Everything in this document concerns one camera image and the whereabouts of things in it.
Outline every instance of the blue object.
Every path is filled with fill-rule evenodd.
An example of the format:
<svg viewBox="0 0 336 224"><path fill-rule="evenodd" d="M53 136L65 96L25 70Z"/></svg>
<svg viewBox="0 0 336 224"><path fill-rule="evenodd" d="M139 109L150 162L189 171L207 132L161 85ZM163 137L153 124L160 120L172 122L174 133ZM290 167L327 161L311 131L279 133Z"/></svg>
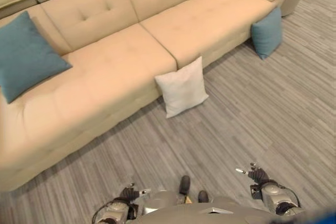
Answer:
<svg viewBox="0 0 336 224"><path fill-rule="evenodd" d="M261 21L252 24L251 37L257 54L266 59L281 43L281 10L275 8Z"/></svg>
<svg viewBox="0 0 336 224"><path fill-rule="evenodd" d="M28 12L0 28L0 86L7 103L71 67L40 35Z"/></svg>
<svg viewBox="0 0 336 224"><path fill-rule="evenodd" d="M335 212L333 214L330 214L323 219L320 219L319 221L315 222L315 224L335 224L336 215Z"/></svg>

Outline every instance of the cable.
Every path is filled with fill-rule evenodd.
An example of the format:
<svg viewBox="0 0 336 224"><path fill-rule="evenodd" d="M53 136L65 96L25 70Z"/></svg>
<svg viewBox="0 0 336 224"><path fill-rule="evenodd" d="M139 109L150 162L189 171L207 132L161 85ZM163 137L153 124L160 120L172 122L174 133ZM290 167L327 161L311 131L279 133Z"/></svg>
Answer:
<svg viewBox="0 0 336 224"><path fill-rule="evenodd" d="M296 195L296 193L292 190L292 189L290 189L290 188L288 188L288 187L286 187L286 186L283 186L283 185L281 185L281 184L278 184L278 186L281 188L281 189L287 189L287 190L289 190L289 191L291 191L291 193L295 196L295 198L296 198L296 201L297 201L297 203L298 203L298 207L301 207L301 202L300 202L300 200L299 200L299 197Z"/></svg>
<svg viewBox="0 0 336 224"><path fill-rule="evenodd" d="M94 215L92 216L91 224L96 224L97 214L98 214L102 209L104 209L105 207L108 207L108 206L111 205L112 203L113 203L113 201L109 201L109 202L105 203L103 206L101 206L101 207L94 213Z"/></svg>

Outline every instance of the gray carpet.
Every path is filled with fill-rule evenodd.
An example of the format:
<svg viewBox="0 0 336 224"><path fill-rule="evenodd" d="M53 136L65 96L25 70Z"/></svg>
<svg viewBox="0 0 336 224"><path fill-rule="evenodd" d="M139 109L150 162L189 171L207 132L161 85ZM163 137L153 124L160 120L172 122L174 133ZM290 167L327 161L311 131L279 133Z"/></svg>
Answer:
<svg viewBox="0 0 336 224"><path fill-rule="evenodd" d="M262 208L251 180L235 173L256 161L292 188L303 207L335 204L334 0L302 0L283 19L283 43L261 61L249 42L205 69L210 98L165 119L158 99L11 193L0 223L89 223L134 180L140 188L201 189Z"/></svg>

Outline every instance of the seat cushion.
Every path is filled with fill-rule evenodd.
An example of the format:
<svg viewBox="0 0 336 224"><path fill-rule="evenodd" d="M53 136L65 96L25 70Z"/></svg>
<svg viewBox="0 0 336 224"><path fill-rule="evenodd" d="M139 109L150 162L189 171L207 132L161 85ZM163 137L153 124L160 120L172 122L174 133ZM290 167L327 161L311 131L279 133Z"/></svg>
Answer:
<svg viewBox="0 0 336 224"><path fill-rule="evenodd" d="M128 104L138 103L143 94L156 90L159 97L154 77L176 70L174 58L139 24L64 59L73 66L68 71L11 104L0 98L0 185L13 171L29 169L51 152L57 154L55 163L77 150L78 143L69 152L57 151L79 135L93 139L102 134L93 129L100 129L104 119L117 116Z"/></svg>
<svg viewBox="0 0 336 224"><path fill-rule="evenodd" d="M218 48L224 54L249 37L252 23L276 3L268 0L189 0L141 22L181 68L202 55L203 67Z"/></svg>

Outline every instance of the sofa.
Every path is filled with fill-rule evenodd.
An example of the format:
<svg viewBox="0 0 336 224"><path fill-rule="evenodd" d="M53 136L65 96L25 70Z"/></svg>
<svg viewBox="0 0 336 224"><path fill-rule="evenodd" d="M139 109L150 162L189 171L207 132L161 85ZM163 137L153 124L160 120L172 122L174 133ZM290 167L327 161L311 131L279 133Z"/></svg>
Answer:
<svg viewBox="0 0 336 224"><path fill-rule="evenodd" d="M283 0L48 0L23 11L72 68L7 104L0 190L18 188L161 95L154 77L250 37Z"/></svg>

